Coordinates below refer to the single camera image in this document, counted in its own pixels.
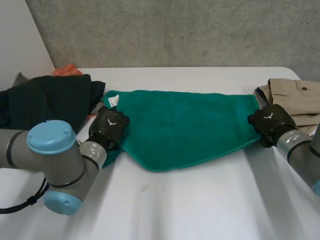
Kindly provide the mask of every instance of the light blue end cap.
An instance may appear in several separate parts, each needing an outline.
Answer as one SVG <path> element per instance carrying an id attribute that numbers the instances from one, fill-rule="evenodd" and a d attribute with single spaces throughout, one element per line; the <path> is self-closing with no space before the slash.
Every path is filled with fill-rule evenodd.
<path id="1" fill-rule="evenodd" d="M 313 185 L 312 191 L 314 192 L 315 195 L 320 197 L 320 180 L 317 181 L 315 185 Z"/>
<path id="2" fill-rule="evenodd" d="M 79 198 L 60 191 L 47 191 L 43 202 L 51 211 L 68 216 L 74 214 L 82 205 Z"/>
<path id="3" fill-rule="evenodd" d="M 66 121 L 51 120 L 39 123 L 28 133 L 26 143 L 29 148 L 43 155 L 60 154 L 70 149 L 76 142 L 76 134 Z"/>

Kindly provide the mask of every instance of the white wall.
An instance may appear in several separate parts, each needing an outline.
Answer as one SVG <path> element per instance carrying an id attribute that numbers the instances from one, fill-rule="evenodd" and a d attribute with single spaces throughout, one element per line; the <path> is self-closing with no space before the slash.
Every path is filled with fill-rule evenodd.
<path id="1" fill-rule="evenodd" d="M 0 90 L 10 88 L 18 72 L 34 78 L 53 70 L 25 0 L 0 0 Z"/>

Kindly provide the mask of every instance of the towel tag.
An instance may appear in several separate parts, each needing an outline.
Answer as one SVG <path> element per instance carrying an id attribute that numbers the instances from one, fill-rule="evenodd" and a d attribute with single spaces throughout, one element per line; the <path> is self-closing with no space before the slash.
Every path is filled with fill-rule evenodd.
<path id="1" fill-rule="evenodd" d="M 119 95 L 113 96 L 113 97 L 109 97 L 108 98 L 110 107 L 114 107 L 117 106 L 118 102 L 119 102 Z"/>

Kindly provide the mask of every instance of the white logo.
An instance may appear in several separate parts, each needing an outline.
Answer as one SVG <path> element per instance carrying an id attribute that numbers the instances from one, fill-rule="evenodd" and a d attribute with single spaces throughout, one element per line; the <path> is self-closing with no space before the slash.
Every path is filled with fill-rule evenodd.
<path id="1" fill-rule="evenodd" d="M 116 125 L 116 124 L 117 124 L 116 122 L 115 122 L 115 123 L 110 122 L 109 118 L 108 118 L 108 123 L 110 124 L 110 126 L 111 126 L 111 125 Z"/>
<path id="2" fill-rule="evenodd" d="M 271 119 L 273 115 L 274 115 L 274 113 L 272 112 L 270 116 L 264 116 L 263 118 L 264 119 Z"/>

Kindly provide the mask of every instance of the black cable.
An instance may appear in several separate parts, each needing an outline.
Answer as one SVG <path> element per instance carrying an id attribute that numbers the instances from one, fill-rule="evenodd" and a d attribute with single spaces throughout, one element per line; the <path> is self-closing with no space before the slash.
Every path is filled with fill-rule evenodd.
<path id="1" fill-rule="evenodd" d="M 42 181 L 41 187 L 36 192 L 36 194 L 29 197 L 28 200 L 25 201 L 24 203 L 16 206 L 8 207 L 8 208 L 0 208 L 0 214 L 12 214 L 26 208 L 29 205 L 35 204 L 38 201 L 38 199 L 41 198 L 45 194 L 45 192 L 49 189 L 50 185 L 48 182 L 47 183 L 46 182 L 47 180 L 46 178 L 44 178 Z"/>

